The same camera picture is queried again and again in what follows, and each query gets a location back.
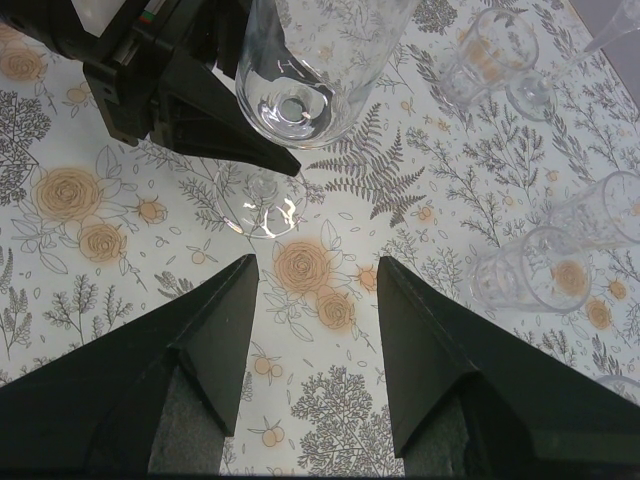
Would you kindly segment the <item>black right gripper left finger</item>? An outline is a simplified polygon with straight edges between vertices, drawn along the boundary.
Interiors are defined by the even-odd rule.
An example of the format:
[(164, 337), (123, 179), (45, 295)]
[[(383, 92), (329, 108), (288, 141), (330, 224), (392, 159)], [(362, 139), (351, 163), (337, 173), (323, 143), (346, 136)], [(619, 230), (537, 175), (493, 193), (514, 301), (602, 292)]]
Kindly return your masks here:
[(257, 297), (245, 255), (1, 390), (5, 474), (215, 474), (235, 432)]

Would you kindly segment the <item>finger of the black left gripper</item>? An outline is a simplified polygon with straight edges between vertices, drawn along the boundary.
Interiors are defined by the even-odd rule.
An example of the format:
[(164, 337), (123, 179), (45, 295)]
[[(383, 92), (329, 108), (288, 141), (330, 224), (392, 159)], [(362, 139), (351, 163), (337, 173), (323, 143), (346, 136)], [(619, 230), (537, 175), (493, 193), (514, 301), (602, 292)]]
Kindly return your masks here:
[(191, 55), (179, 51), (172, 56), (157, 94), (152, 142), (182, 155), (235, 161), (284, 175), (300, 172), (294, 155), (258, 134), (235, 95)]

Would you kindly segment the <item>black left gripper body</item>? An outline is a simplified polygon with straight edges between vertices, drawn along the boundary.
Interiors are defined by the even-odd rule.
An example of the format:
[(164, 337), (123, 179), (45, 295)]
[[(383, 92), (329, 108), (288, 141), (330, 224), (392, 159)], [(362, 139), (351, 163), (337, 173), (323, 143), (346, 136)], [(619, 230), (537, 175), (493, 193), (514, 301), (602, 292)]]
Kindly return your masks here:
[(159, 79), (183, 51), (234, 78), (248, 1), (4, 1), (1, 21), (78, 60), (112, 137), (149, 139)]

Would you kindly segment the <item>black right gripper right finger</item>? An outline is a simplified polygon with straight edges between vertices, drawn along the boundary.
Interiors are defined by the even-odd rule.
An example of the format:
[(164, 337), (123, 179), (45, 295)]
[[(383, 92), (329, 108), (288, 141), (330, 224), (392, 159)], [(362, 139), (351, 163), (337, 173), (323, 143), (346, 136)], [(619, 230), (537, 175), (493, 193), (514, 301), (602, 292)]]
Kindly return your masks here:
[(635, 475), (636, 405), (385, 256), (378, 315), (394, 452), (409, 475)]

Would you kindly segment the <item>clear stemmed wine glass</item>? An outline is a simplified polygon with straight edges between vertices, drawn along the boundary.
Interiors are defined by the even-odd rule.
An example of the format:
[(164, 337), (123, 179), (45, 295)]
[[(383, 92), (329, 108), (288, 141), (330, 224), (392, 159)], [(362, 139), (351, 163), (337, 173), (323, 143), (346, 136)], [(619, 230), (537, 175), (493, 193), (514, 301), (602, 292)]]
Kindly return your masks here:
[[(287, 152), (344, 136), (381, 76), (415, 1), (255, 1), (235, 80), (241, 112)], [(293, 231), (307, 206), (298, 172), (227, 165), (215, 179), (221, 219), (249, 238)]]

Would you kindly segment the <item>tall clear champagne flute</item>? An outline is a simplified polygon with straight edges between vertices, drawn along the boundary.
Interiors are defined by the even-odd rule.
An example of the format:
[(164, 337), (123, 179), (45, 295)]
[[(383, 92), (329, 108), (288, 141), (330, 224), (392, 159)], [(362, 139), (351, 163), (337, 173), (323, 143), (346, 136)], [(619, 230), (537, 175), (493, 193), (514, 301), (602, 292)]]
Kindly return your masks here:
[(586, 45), (590, 55), (627, 33), (639, 29), (639, 0), (624, 0), (604, 28)]

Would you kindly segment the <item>clear tumbler glass near arm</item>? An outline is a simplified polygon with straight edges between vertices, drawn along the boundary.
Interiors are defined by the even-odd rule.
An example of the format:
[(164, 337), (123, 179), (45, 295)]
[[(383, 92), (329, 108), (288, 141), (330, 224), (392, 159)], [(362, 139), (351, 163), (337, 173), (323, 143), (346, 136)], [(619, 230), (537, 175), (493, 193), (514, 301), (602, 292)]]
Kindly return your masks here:
[(596, 382), (623, 397), (625, 400), (639, 405), (640, 384), (638, 381), (622, 375), (605, 375), (597, 378)]

